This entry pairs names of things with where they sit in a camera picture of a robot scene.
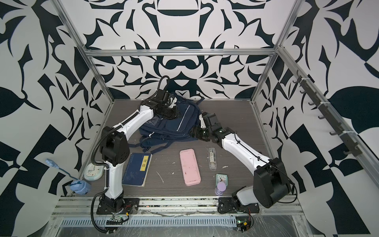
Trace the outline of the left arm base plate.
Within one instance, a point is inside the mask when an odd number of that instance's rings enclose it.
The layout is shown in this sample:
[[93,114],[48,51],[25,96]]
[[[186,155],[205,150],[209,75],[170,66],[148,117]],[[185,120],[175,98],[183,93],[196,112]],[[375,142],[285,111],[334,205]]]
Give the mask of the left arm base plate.
[[106,196],[100,198],[97,215],[133,214],[139,209],[139,198],[111,199]]

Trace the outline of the navy blue school backpack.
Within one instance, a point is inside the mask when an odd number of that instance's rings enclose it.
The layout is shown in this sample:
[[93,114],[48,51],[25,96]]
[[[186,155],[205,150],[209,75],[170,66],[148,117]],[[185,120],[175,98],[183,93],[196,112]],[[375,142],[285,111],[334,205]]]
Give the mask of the navy blue school backpack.
[[201,109],[199,104],[204,98],[198,101],[185,99],[178,95],[176,98],[178,117],[168,120],[161,116],[154,116],[140,127],[141,138],[139,143],[129,144],[130,148],[141,147],[144,153],[156,154],[175,142],[197,140],[193,132],[200,125]]

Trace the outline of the blue book yellow label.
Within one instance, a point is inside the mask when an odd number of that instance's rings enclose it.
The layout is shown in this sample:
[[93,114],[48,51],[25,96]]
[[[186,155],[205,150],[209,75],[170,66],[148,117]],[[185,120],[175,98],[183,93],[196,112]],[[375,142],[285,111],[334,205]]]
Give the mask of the blue book yellow label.
[[144,187],[151,159],[151,153],[132,153],[123,175],[122,185]]

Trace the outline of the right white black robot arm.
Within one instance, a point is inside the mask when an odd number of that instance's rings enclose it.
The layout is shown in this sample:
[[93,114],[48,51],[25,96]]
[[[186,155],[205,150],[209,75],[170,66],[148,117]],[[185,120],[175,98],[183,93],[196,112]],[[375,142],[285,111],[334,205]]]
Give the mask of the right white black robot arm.
[[238,204],[248,206],[259,203],[270,208],[296,189],[280,159],[271,159],[256,151],[235,131],[223,127],[215,114],[202,113],[191,132],[195,138],[211,141],[234,155],[252,173],[253,185],[235,194]]

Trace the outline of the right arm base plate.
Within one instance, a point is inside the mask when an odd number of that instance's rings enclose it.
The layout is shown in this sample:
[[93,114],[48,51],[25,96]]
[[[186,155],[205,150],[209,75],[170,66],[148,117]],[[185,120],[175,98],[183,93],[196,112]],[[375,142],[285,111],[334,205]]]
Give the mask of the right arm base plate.
[[256,214],[260,212],[260,207],[258,203],[253,203],[250,205],[242,205],[237,201],[236,198],[221,197],[221,198],[218,198],[217,211],[220,214],[226,214],[226,213]]

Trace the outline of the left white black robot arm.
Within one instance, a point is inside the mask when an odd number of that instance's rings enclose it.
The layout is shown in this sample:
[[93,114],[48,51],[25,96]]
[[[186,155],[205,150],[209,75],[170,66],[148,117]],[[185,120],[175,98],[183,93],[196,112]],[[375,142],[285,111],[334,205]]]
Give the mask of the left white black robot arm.
[[138,109],[126,119],[113,127],[103,128],[101,138],[91,154],[91,163],[102,166],[105,171],[105,187],[100,193],[100,207],[105,207],[112,213],[123,210],[121,179],[123,166],[130,154],[128,140],[144,123],[155,116],[163,119],[177,118],[177,101],[176,96],[159,89],[153,96],[143,100]]

